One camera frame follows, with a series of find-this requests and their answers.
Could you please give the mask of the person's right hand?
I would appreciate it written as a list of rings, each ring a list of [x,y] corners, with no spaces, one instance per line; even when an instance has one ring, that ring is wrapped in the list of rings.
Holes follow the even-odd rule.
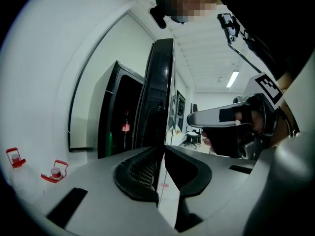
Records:
[[[252,130],[255,131],[256,133],[260,134],[262,132],[262,128],[263,128],[263,125],[264,125],[263,116],[257,110],[252,110],[251,111],[251,115],[252,115]],[[216,152],[215,152],[215,150],[213,148],[213,145],[211,144],[211,141],[208,138],[206,132],[204,132],[204,130],[202,130],[201,136],[204,137],[203,138],[204,144],[210,147],[209,148],[209,153],[215,155]]]

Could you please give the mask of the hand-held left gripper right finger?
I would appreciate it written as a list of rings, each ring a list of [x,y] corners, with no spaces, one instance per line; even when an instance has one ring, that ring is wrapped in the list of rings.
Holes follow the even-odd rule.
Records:
[[[165,165],[179,190],[175,223],[184,232],[219,210],[241,187],[256,162],[165,147]]]

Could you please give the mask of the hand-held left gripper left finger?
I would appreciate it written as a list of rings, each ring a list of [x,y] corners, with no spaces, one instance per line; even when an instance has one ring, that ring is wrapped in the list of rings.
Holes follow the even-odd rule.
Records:
[[[123,161],[144,151],[130,150],[89,162],[54,184],[37,200],[47,215],[74,187],[87,191],[66,230],[79,236],[173,236],[177,231],[163,218],[155,203],[125,195],[114,182],[114,170]]]

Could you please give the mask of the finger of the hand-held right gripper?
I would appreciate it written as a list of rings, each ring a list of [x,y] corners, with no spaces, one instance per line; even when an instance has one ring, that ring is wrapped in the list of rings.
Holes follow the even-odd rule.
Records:
[[[249,112],[248,122],[246,121],[246,114],[242,114],[243,123],[236,121],[235,114],[237,112]],[[187,117],[189,126],[197,128],[223,128],[233,127],[241,124],[251,124],[251,106],[248,102],[238,102],[226,106],[207,109],[203,111],[193,112]]]

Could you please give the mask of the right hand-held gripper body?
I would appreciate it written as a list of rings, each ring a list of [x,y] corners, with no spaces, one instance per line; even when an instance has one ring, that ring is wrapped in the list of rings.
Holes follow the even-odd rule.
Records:
[[[216,154],[257,160],[261,152],[270,147],[271,137],[276,132],[279,122],[282,99],[283,92],[266,73],[250,78],[245,95],[234,98],[233,104],[246,101],[250,104],[251,111],[259,111],[264,120],[262,132],[258,134],[253,131],[252,123],[233,127],[204,128]],[[242,114],[246,114],[245,122],[248,122],[248,111],[237,112],[236,121],[243,123]]]

